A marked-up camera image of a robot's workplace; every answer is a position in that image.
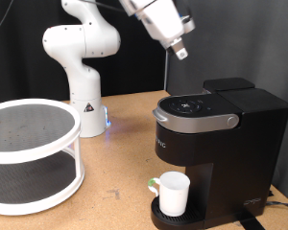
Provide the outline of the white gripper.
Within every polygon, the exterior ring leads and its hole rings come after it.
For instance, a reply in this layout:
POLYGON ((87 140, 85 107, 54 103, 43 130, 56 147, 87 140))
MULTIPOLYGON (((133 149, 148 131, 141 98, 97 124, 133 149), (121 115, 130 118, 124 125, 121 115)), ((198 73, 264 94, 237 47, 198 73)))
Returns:
POLYGON ((140 18, 152 39, 171 48, 179 60, 188 57, 181 36, 195 29, 191 14, 180 15, 172 0, 155 0, 142 10, 140 18))

